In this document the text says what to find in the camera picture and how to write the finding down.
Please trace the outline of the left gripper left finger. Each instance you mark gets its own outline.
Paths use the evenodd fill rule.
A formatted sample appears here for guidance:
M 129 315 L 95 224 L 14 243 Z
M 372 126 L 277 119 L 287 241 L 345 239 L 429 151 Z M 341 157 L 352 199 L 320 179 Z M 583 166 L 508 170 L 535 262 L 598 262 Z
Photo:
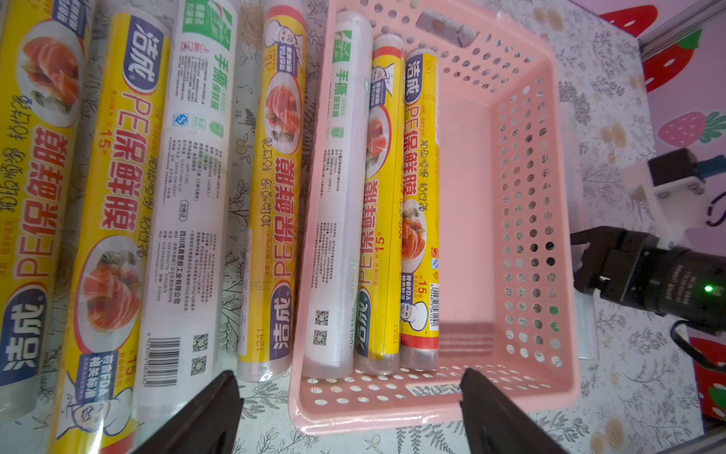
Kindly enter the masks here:
M 222 372 L 135 451 L 142 454 L 234 451 L 244 406 L 236 376 Z

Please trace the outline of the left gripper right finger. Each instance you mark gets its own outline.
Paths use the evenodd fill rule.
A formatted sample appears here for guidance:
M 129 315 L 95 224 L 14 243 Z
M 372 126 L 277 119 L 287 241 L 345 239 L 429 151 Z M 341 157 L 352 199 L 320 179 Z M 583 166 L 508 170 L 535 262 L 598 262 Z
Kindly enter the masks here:
M 565 453 L 480 372 L 466 369 L 461 393 L 461 411 L 471 453 Z

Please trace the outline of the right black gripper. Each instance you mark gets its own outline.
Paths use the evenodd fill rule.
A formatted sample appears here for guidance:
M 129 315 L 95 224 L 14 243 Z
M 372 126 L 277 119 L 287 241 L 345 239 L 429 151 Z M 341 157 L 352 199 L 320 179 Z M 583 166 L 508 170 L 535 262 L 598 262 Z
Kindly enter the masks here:
M 584 246 L 574 287 L 612 303 L 679 317 L 708 332 L 725 329 L 725 258 L 684 247 L 664 250 L 651 234 L 601 226 L 570 235 Z

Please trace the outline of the yellow wrap roll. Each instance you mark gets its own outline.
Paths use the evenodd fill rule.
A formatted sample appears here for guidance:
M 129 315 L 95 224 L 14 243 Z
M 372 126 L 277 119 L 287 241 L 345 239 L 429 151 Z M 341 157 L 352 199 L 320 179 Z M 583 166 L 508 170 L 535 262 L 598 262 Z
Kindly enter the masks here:
M 1 420 L 32 412 L 96 9 L 9 1 L 1 34 Z
M 374 39 L 366 145 L 355 367 L 375 376 L 400 367 L 405 45 Z
M 400 361 L 434 370 L 440 345 L 439 62 L 418 49 L 406 56 Z
M 300 1 L 264 5 L 237 375 L 281 376 L 291 364 L 306 101 L 307 21 Z
M 127 453 L 168 80 L 170 33 L 128 6 L 111 19 L 81 210 L 49 451 Z

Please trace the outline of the white green wrap roll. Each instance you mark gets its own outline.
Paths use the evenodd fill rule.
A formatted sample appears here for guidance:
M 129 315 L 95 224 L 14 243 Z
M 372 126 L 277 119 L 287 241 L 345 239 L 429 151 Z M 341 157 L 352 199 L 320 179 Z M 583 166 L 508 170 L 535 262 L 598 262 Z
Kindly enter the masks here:
M 234 100 L 236 1 L 181 1 L 147 257 L 134 418 L 164 421 L 213 378 Z

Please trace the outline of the pink plastic basket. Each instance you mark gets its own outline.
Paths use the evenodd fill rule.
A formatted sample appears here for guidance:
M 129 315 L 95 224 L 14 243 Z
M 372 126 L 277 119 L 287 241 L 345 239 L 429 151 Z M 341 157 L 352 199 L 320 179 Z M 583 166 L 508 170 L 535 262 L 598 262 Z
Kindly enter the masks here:
M 441 366 L 378 378 L 304 376 L 302 288 L 289 415 L 322 435 L 461 418 L 467 369 L 524 412 L 580 395 L 558 68 L 551 47 L 476 1 L 332 1 L 440 63 Z

